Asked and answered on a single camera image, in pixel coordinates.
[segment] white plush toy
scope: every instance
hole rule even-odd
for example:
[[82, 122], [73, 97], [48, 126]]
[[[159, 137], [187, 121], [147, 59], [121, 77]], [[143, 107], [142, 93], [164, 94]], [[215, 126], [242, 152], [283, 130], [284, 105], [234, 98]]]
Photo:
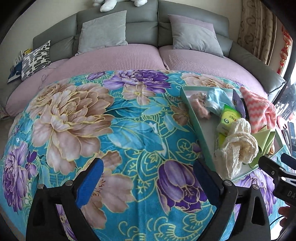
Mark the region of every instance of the white plush toy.
[[[115, 5], [117, 4], [117, 2], [127, 2], [129, 0], [93, 0], [93, 6], [99, 6], [101, 5], [103, 2], [105, 2], [102, 7], [100, 8], [101, 12], [107, 12], [112, 10]], [[135, 6], [140, 7], [143, 6], [144, 4], [147, 3], [147, 0], [131, 0], [133, 2], [135, 2]]]

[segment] blue gripper pad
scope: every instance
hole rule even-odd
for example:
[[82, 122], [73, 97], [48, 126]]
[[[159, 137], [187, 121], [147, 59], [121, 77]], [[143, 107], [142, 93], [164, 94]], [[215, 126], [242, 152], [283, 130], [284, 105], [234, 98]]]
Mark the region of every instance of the blue gripper pad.
[[83, 182], [77, 189], [76, 204], [78, 208], [86, 205], [94, 192], [104, 171], [104, 163], [98, 158], [96, 164], [89, 171], [88, 175], [84, 178]]
[[281, 162], [285, 163], [287, 166], [291, 167], [293, 170], [296, 170], [296, 159], [283, 153], [281, 155]]
[[210, 204], [218, 208], [221, 204], [220, 194], [223, 190], [217, 186], [216, 182], [222, 183], [222, 179], [217, 173], [212, 172], [208, 167], [205, 168], [198, 159], [193, 164], [193, 172], [203, 191], [205, 192]]

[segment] sofa backrest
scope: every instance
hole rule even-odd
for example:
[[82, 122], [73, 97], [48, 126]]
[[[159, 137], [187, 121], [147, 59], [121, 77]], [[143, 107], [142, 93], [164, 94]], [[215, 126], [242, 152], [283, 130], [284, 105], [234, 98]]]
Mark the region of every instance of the sofa backrest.
[[71, 58], [78, 51], [79, 37], [84, 22], [127, 10], [126, 41], [129, 44], [148, 44], [155, 47], [172, 45], [173, 37], [168, 14], [176, 14], [212, 23], [224, 56], [229, 55], [232, 40], [229, 39], [228, 34], [228, 18], [210, 11], [163, 0], [148, 0], [141, 7], [136, 7], [132, 1], [118, 2], [109, 12], [100, 12], [99, 9], [100, 6], [77, 12], [53, 25], [34, 37], [33, 48], [36, 49], [51, 40], [49, 55], [52, 62]]

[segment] screw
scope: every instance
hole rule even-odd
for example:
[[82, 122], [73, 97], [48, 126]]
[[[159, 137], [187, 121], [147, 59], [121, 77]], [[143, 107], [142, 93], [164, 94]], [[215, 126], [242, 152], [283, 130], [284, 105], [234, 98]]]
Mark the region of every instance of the screw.
[[257, 184], [253, 184], [252, 185], [252, 188], [255, 189], [255, 190], [258, 190], [259, 189], [259, 186]]
[[68, 180], [68, 181], [65, 182], [65, 185], [66, 185], [67, 187], [72, 186], [72, 184], [73, 184], [73, 181], [72, 181], [72, 180]]
[[225, 181], [224, 181], [224, 185], [230, 187], [230, 186], [232, 185], [232, 183], [231, 183], [231, 181], [229, 181], [229, 180], [225, 180]]
[[38, 188], [38, 189], [43, 189], [43, 188], [44, 188], [44, 184], [38, 184], [38, 185], [37, 185], [37, 188]]

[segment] hand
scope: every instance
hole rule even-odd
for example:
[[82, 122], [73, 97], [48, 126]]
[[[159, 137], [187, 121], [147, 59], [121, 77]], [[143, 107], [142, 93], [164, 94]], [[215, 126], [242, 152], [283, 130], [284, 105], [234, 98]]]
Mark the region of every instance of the hand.
[[279, 214], [285, 216], [285, 218], [283, 218], [283, 219], [279, 222], [279, 224], [280, 224], [282, 227], [284, 227], [285, 224], [286, 224], [286, 222], [287, 222], [287, 217], [288, 217], [288, 215], [289, 215], [289, 213], [290, 213], [290, 208], [291, 208], [290, 206], [280, 207], [280, 208], [279, 208]]

